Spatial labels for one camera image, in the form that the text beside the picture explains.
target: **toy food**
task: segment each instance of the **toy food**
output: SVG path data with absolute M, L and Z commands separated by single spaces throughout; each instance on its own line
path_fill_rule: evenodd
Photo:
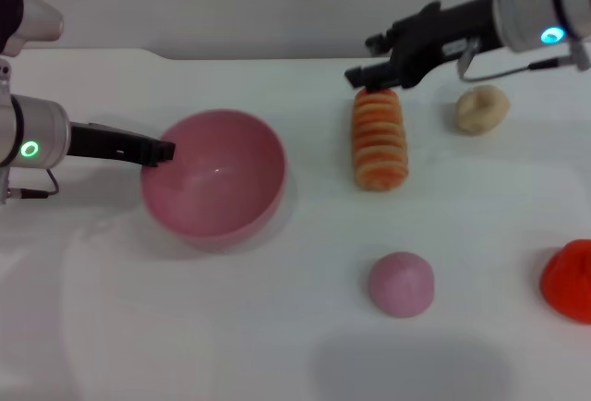
M 420 256 L 405 251 L 391 253 L 372 267 L 368 292 L 382 311 L 397 318 L 410 318 L 433 302 L 435 275 Z
M 495 128 L 509 113 L 509 99 L 493 85 L 481 85 L 464 93 L 455 106 L 455 123 L 470 135 Z
M 403 114 L 390 90 L 355 97 L 352 117 L 353 166 L 359 187 L 386 191 L 408 176 Z
M 546 265 L 540 289 L 557 312 L 591 323 L 591 239 L 564 246 Z

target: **pink bowl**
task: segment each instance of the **pink bowl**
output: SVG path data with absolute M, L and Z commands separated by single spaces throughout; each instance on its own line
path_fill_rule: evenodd
M 287 158 L 275 132 L 236 110 L 190 116 L 164 133 L 175 158 L 141 173 L 143 197 L 164 227 L 201 249 L 237 244 L 279 206 Z

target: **pink dough ball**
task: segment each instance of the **pink dough ball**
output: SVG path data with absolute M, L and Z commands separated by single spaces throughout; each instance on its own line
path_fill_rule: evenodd
M 391 253 L 371 268 L 368 292 L 374 304 L 387 314 L 411 318 L 433 302 L 435 275 L 429 263 L 415 253 Z

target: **orange striped toy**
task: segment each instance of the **orange striped toy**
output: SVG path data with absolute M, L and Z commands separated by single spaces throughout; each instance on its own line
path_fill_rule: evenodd
M 366 190 L 386 191 L 408 176 L 406 134 L 398 95 L 360 91 L 351 122 L 355 180 Z

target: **white table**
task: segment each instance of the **white table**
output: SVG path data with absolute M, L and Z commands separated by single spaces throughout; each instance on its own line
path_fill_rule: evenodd
M 480 71 L 532 58 L 507 56 L 484 56 Z M 291 177 L 266 233 L 225 255 L 155 224 L 131 164 L 68 158 L 54 171 L 57 197 L 8 203 L 0 399 L 588 399 L 591 327 L 550 310 L 537 273 L 590 236 L 590 75 L 500 80 L 509 116 L 468 138 L 449 126 L 467 86 L 453 66 L 437 69 L 401 93 L 410 177 L 374 194 L 353 184 L 354 92 L 342 76 L 369 62 L 175 62 L 135 50 L 13 60 L 14 93 L 57 101 L 76 121 L 159 136 L 199 110 L 247 110 L 283 139 Z M 42 171 L 12 177 L 48 185 Z M 369 265 L 396 250 L 435 270 L 436 300 L 412 320 L 383 316 L 363 292 Z

